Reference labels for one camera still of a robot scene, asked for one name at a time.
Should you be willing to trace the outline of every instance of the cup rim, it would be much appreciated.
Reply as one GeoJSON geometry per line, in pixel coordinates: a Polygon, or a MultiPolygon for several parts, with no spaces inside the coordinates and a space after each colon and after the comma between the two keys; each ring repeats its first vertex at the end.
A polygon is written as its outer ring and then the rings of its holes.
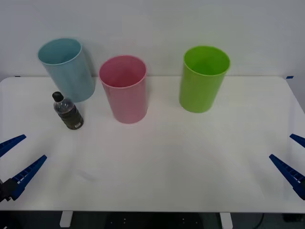
{"type": "Polygon", "coordinates": [[[61,38],[57,38],[57,39],[51,40],[51,41],[45,43],[44,45],[42,45],[42,46],[40,47],[40,49],[38,50],[38,52],[37,52],[37,57],[38,57],[38,60],[39,60],[41,63],[43,63],[44,65],[58,66],[58,65],[62,65],[62,64],[65,64],[65,63],[68,63],[68,62],[73,61],[74,59],[76,59],[76,58],[80,55],[81,51],[82,51],[82,44],[81,44],[78,40],[76,40],[76,39],[74,39],[74,38],[70,38],[70,37],[61,37],[61,38]],[[45,62],[43,62],[43,61],[39,58],[39,52],[40,52],[46,45],[48,45],[49,43],[54,42],[54,41],[65,40],[65,39],[76,41],[76,42],[81,46],[81,49],[80,49],[80,51],[78,52],[78,54],[76,54],[76,56],[74,56],[72,59],[70,59],[70,60],[68,60],[68,61],[66,61],[66,62],[62,62],[62,63],[45,63],[45,62]]]}
{"type": "Polygon", "coordinates": [[[214,47],[214,46],[209,46],[209,45],[197,45],[197,46],[193,46],[192,48],[188,49],[188,50],[184,53],[184,55],[183,55],[183,63],[184,63],[184,65],[185,65],[191,72],[193,72],[193,73],[195,73],[195,74],[197,74],[197,75],[202,75],[202,76],[207,76],[207,77],[215,77],[215,76],[223,75],[224,73],[226,73],[226,72],[230,69],[230,66],[231,66],[231,60],[230,60],[230,57],[228,56],[228,54],[226,54],[226,53],[225,53],[224,51],[222,51],[221,49],[218,49],[218,48],[216,48],[216,47],[214,47]],[[192,49],[194,49],[194,48],[198,48],[198,47],[213,48],[213,49],[216,49],[216,50],[222,52],[222,54],[224,54],[224,55],[228,58],[228,60],[229,60],[229,65],[228,65],[228,67],[226,68],[226,70],[224,70],[222,73],[219,73],[219,74],[216,74],[216,75],[206,75],[206,74],[198,73],[198,72],[194,71],[193,69],[191,69],[191,68],[185,63],[185,55],[186,55],[190,50],[192,50],[192,49]]]}
{"type": "Polygon", "coordinates": [[[144,62],[143,60],[141,60],[139,57],[136,57],[136,56],[133,56],[133,55],[118,55],[118,56],[114,56],[114,57],[108,59],[105,63],[103,63],[103,64],[101,65],[101,67],[100,67],[100,70],[99,70],[99,79],[100,79],[100,82],[101,82],[102,84],[106,85],[107,87],[114,88],[114,89],[126,89],[126,88],[130,88],[130,87],[134,87],[134,86],[140,84],[140,83],[146,78],[146,75],[147,75],[147,66],[146,66],[145,62],[144,62]],[[109,62],[109,61],[111,61],[111,60],[113,60],[113,59],[119,58],[119,57],[132,57],[132,58],[135,58],[135,59],[141,61],[141,62],[144,64],[144,67],[145,67],[145,74],[144,74],[143,78],[140,79],[140,80],[139,80],[138,82],[136,82],[135,84],[130,85],[130,86],[126,86],[126,87],[114,87],[114,86],[111,86],[111,85],[108,85],[108,84],[104,83],[103,80],[101,79],[101,69],[102,69],[102,67],[103,67],[107,62],[109,62]]]}

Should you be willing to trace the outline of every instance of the dark liquid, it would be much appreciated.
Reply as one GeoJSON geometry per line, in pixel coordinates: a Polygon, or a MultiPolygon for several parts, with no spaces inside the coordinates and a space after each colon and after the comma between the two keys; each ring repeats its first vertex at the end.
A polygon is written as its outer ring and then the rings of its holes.
{"type": "Polygon", "coordinates": [[[66,126],[71,130],[77,130],[84,124],[84,119],[74,105],[72,110],[64,114],[58,114],[66,126]]]}

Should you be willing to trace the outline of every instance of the green cup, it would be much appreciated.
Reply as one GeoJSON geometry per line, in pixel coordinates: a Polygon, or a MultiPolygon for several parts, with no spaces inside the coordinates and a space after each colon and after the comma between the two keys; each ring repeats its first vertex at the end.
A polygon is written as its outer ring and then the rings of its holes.
{"type": "Polygon", "coordinates": [[[183,62],[180,104],[190,112],[205,112],[213,105],[230,59],[215,47],[196,46],[184,54],[183,62]]]}

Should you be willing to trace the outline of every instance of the table leg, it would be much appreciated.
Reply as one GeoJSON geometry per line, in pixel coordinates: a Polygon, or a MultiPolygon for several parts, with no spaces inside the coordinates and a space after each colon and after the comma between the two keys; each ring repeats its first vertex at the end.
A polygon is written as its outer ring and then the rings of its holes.
{"type": "Polygon", "coordinates": [[[71,219],[73,211],[62,211],[61,222],[59,223],[61,228],[69,228],[71,225],[71,219]]]}
{"type": "Polygon", "coordinates": [[[232,229],[233,223],[231,214],[229,212],[221,212],[220,213],[220,219],[223,229],[232,229]]]}

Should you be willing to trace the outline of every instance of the cable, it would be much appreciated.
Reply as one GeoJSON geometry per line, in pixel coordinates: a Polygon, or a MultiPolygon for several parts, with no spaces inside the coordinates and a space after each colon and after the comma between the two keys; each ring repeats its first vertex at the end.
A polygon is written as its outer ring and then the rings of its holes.
{"type": "Polygon", "coordinates": [[[261,220],[258,222],[258,224],[253,229],[258,229],[259,228],[259,226],[262,224],[262,222],[264,220],[264,217],[265,217],[265,213],[262,214],[261,220]]]}

